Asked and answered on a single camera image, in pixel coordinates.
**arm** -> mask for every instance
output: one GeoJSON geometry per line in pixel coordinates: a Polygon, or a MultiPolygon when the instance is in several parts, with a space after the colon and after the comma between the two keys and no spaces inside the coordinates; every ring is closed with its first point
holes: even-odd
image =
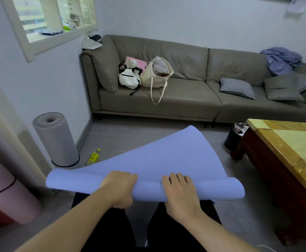
{"type": "Polygon", "coordinates": [[[207,252],[258,252],[208,217],[201,209],[193,181],[181,173],[162,177],[167,213],[183,225],[207,252]]]}
{"type": "Polygon", "coordinates": [[[27,241],[16,252],[81,251],[109,208],[128,208],[132,205],[132,189],[137,178],[136,174],[128,172],[110,172],[97,191],[27,241]]]}

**trash can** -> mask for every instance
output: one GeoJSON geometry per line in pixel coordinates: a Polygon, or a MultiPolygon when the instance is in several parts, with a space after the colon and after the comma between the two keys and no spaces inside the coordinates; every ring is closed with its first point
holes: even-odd
{"type": "Polygon", "coordinates": [[[234,151],[248,128],[247,123],[234,123],[224,142],[225,147],[230,151],[234,151]]]}

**tote bag handle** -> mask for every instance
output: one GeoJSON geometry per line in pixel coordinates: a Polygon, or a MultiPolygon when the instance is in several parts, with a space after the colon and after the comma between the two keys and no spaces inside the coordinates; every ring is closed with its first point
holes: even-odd
{"type": "Polygon", "coordinates": [[[163,96],[163,93],[165,92],[165,89],[166,89],[166,87],[167,87],[167,80],[166,80],[166,83],[165,83],[165,85],[164,85],[164,87],[163,87],[163,91],[162,91],[162,94],[161,94],[161,97],[160,97],[160,100],[158,101],[158,103],[155,103],[155,102],[153,101],[153,97],[152,97],[152,86],[153,86],[153,77],[151,77],[151,99],[152,99],[152,102],[153,102],[155,105],[158,105],[159,102],[161,101],[162,96],[163,96]]]}

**white window frame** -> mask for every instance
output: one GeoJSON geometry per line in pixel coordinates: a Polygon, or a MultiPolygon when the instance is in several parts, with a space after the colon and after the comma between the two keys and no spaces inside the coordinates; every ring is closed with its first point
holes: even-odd
{"type": "Polygon", "coordinates": [[[24,53],[24,56],[27,60],[27,62],[31,62],[36,59],[36,55],[39,53],[42,53],[46,50],[52,49],[53,47],[56,47],[58,45],[61,45],[65,42],[71,41],[75,38],[78,38],[82,35],[87,34],[89,31],[97,30],[97,21],[95,21],[95,24],[85,26],[85,27],[78,27],[74,30],[71,30],[69,32],[60,33],[57,35],[53,35],[50,37],[47,37],[45,39],[41,39],[39,41],[35,42],[29,42],[27,35],[25,33],[25,29],[23,28],[23,25],[20,21],[18,12],[14,6],[13,0],[0,0],[7,16],[11,22],[11,25],[13,27],[14,33],[20,43],[21,49],[24,53]]]}

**white cable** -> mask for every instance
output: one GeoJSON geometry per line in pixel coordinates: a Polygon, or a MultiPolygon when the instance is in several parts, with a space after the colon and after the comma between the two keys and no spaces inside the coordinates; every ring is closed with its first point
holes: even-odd
{"type": "Polygon", "coordinates": [[[274,252],[277,252],[277,251],[275,251],[274,249],[272,249],[272,248],[270,248],[270,247],[268,247],[268,246],[265,246],[265,245],[258,245],[258,246],[256,246],[257,248],[260,248],[260,247],[263,247],[263,248],[268,248],[268,249],[270,249],[270,250],[272,250],[272,251],[274,251],[274,252]]]}

